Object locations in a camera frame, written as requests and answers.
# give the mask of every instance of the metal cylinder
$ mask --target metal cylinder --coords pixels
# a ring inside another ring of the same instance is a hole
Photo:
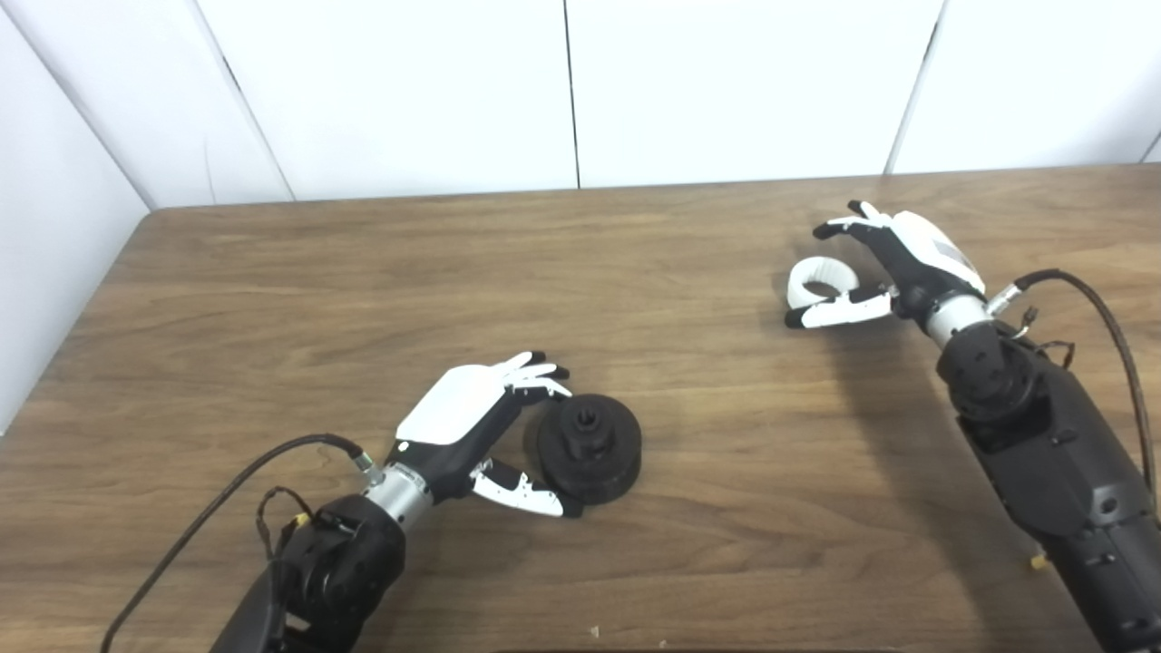
[[[944,349],[952,336],[979,322],[989,322],[991,316],[985,310],[983,301],[974,295],[956,295],[935,304],[928,313],[924,331],[928,337]]]
[[[410,467],[398,462],[388,465],[383,469],[383,482],[365,489],[362,494],[398,522],[404,532],[432,507],[427,483]]]

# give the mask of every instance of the black cable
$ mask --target black cable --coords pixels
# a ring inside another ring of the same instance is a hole
[[[1133,417],[1137,421],[1137,435],[1141,440],[1141,475],[1145,476],[1145,486],[1149,489],[1149,501],[1153,502],[1153,507],[1156,509],[1156,489],[1154,486],[1156,464],[1153,459],[1153,436],[1149,435],[1149,414],[1145,408],[1145,393],[1141,389],[1141,380],[1137,375],[1137,364],[1133,363],[1133,354],[1128,351],[1128,342],[1125,339],[1125,333],[1120,330],[1117,318],[1112,316],[1112,311],[1109,310],[1101,295],[1091,286],[1081,281],[1080,278],[1062,270],[1038,270],[1012,281],[1012,285],[1019,288],[1021,292],[1024,292],[1033,285],[1047,281],[1048,279],[1070,284],[1088,297],[1096,308],[1096,311],[1101,314],[1101,320],[1104,321],[1104,325],[1109,329],[1109,335],[1112,336],[1112,343],[1117,346],[1117,353],[1120,354],[1120,361],[1125,366],[1125,376],[1128,378],[1128,394],[1133,400]]]
[[[215,497],[214,501],[211,501],[209,505],[207,505],[205,509],[202,510],[201,515],[194,518],[194,521],[186,529],[186,532],[181,533],[181,537],[179,537],[178,540],[173,543],[173,546],[170,547],[170,551],[167,551],[166,554],[161,558],[161,561],[157,564],[157,567],[153,568],[149,577],[145,579],[145,582],[143,582],[142,586],[137,588],[137,591],[134,593],[132,597],[129,600],[129,603],[125,603],[125,607],[113,619],[113,623],[109,624],[109,630],[104,632],[104,639],[101,640],[101,653],[109,653],[109,650],[113,647],[113,638],[117,634],[117,631],[121,630],[121,626],[125,623],[125,619],[128,619],[129,616],[132,615],[134,610],[137,609],[137,605],[142,602],[142,600],[145,598],[145,595],[149,594],[151,589],[153,589],[153,586],[157,584],[158,579],[161,577],[161,574],[165,573],[165,569],[168,568],[170,564],[173,562],[174,558],[176,558],[178,554],[181,553],[181,550],[185,548],[187,544],[189,544],[189,540],[193,539],[194,534],[196,534],[197,531],[201,530],[203,525],[205,525],[205,522],[209,521],[211,516],[214,516],[214,512],[216,512],[217,509],[221,508],[222,504],[225,503],[226,500],[229,500],[230,496],[233,495],[233,493],[237,491],[239,487],[241,487],[241,483],[246,482],[247,479],[254,475],[254,472],[261,469],[271,460],[274,460],[275,458],[282,455],[283,453],[290,451],[291,449],[297,449],[300,446],[305,446],[310,444],[325,444],[329,446],[341,449],[347,453],[347,455],[351,457],[352,460],[359,458],[363,453],[362,447],[360,447],[355,443],[344,437],[334,436],[331,433],[317,433],[312,436],[302,436],[293,440],[287,440],[255,458],[253,462],[251,462],[250,465],[246,466],[245,469],[239,472],[238,475],[235,476],[232,481],[230,481],[230,483],[225,487],[225,489],[223,489],[217,495],[217,497]]]
[[[280,494],[290,495],[290,497],[298,504],[298,509],[302,510],[308,518],[315,518],[315,512],[310,509],[310,505],[307,505],[307,501],[293,489],[282,486],[274,486],[273,488],[266,490],[266,494],[262,495],[262,501],[258,503],[258,510],[254,511],[254,526],[258,529],[258,539],[262,540],[262,547],[266,550],[267,561],[274,559],[274,547],[271,546],[271,529],[266,525],[266,504]]]
[[[279,538],[277,546],[271,546],[271,529],[266,525],[266,504],[271,502],[272,498],[280,494],[288,494],[298,504],[298,509],[302,510],[309,519],[315,518],[315,512],[307,504],[307,501],[296,491],[288,487],[274,486],[273,488],[266,490],[262,495],[262,500],[258,503],[258,510],[254,511],[254,525],[258,528],[258,538],[262,540],[262,547],[266,550],[266,576],[268,581],[268,591],[271,593],[271,600],[266,603],[266,610],[262,615],[262,637],[258,640],[258,653],[266,651],[267,645],[274,639],[274,631],[277,622],[279,611],[286,603],[286,597],[282,595],[282,579],[281,565],[282,565],[282,546],[286,544],[288,537]]]

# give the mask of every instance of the white wall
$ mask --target white wall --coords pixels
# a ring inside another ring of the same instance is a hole
[[[0,432],[145,214],[0,12]]]
[[[894,172],[1138,163],[1158,0],[949,0]]]
[[[1159,0],[567,7],[0,0],[0,428],[146,207],[1161,162]]]
[[[884,170],[940,0],[571,0],[584,187]]]
[[[290,200],[193,0],[0,0],[151,207]]]
[[[546,0],[201,0],[301,199],[576,187]]]

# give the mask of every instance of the panel seam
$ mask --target panel seam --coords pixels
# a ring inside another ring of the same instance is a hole
[[[258,141],[261,143],[262,150],[266,152],[266,158],[274,166],[274,171],[277,173],[279,180],[282,182],[282,188],[287,192],[287,195],[290,196],[291,201],[297,201],[298,198],[295,196],[294,187],[290,186],[286,171],[282,170],[282,164],[274,155],[274,148],[271,146],[271,141],[266,137],[266,131],[262,130],[261,123],[258,122],[258,116],[254,114],[253,107],[250,106],[250,100],[246,99],[246,93],[243,91],[241,84],[238,84],[238,78],[233,74],[233,69],[230,67],[230,62],[226,60],[225,52],[222,51],[222,44],[218,43],[217,35],[214,34],[214,29],[210,27],[209,21],[205,20],[205,13],[202,12],[202,6],[197,0],[186,0],[186,5],[189,7],[194,22],[197,23],[202,36],[205,38],[205,43],[210,48],[214,60],[218,63],[219,71],[222,72],[223,78],[228,81],[226,86],[231,88],[231,94],[233,95],[235,101],[241,109],[250,128],[253,130],[254,135],[258,136]]]
[[[60,73],[60,71],[58,71],[56,66],[51,64],[49,58],[45,56],[44,51],[37,44],[36,40],[34,40],[29,34],[29,31],[26,30],[23,26],[21,26],[19,20],[16,20],[15,14],[13,14],[13,12],[8,8],[6,0],[0,0],[0,12],[2,12],[8,17],[9,21],[12,21],[13,27],[16,28],[16,33],[20,34],[21,38],[24,40],[24,43],[28,44],[28,48],[33,51],[33,55],[41,63],[41,66],[43,66],[45,72],[49,73],[49,77],[52,79],[52,81],[56,82],[57,88],[59,88],[60,93],[64,94],[65,100],[67,100],[68,103],[72,105],[73,110],[77,112],[77,115],[80,116],[80,120],[85,123],[85,127],[87,127],[89,132],[93,134],[93,137],[96,138],[98,144],[100,144],[101,149],[104,150],[104,153],[109,156],[109,159],[113,162],[113,165],[116,166],[117,171],[122,174],[122,177],[125,178],[125,182],[129,184],[129,187],[134,189],[134,193],[137,193],[137,198],[140,199],[143,204],[145,204],[145,208],[151,213],[157,210],[158,209],[157,201],[154,201],[153,196],[149,193],[149,191],[146,191],[145,187],[132,174],[129,173],[125,163],[121,159],[121,157],[117,156],[115,149],[101,135],[101,130],[98,127],[96,121],[94,120],[92,113],[88,110],[88,107],[86,107],[85,102],[80,99],[80,95],[77,93],[77,89],[73,88],[73,86],[68,84],[68,80],[65,79],[64,74]]]
[[[895,164],[899,160],[899,153],[903,149],[903,141],[907,138],[907,131],[911,125],[911,116],[915,114],[915,106],[920,101],[920,93],[922,93],[923,81],[928,74],[928,67],[931,65],[931,58],[938,48],[939,40],[939,26],[943,24],[944,13],[947,10],[947,5],[951,0],[943,0],[939,6],[939,13],[936,15],[936,22],[931,27],[931,37],[928,40],[928,46],[923,51],[923,60],[920,62],[920,70],[915,72],[915,84],[911,85],[911,93],[907,98],[907,105],[903,107],[903,115],[899,119],[899,128],[895,130],[895,139],[890,143],[890,151],[887,153],[887,162],[882,166],[884,174],[894,174]]]
[[[561,0],[564,6],[564,55],[569,65],[569,108],[572,110],[572,163],[577,171],[577,188],[580,188],[580,143],[577,141],[577,101],[572,91],[572,43],[569,36],[569,0]]]

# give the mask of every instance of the black fingertip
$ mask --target black fingertip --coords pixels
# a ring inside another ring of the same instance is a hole
[[[873,300],[886,292],[887,288],[884,288],[882,284],[871,284],[870,286],[859,286],[858,288],[854,288],[848,293],[846,296],[851,300],[851,303],[863,303],[867,300]]]
[[[831,236],[837,236],[843,232],[842,224],[820,224],[814,228],[814,237],[820,241],[825,241]]]
[[[572,498],[567,494],[556,493],[556,497],[561,500],[561,517],[568,517],[569,519],[576,519],[584,512],[584,504],[579,501]]]
[[[786,325],[791,329],[803,329],[802,316],[806,315],[807,309],[810,307],[806,306],[802,308],[792,308],[786,311]]]

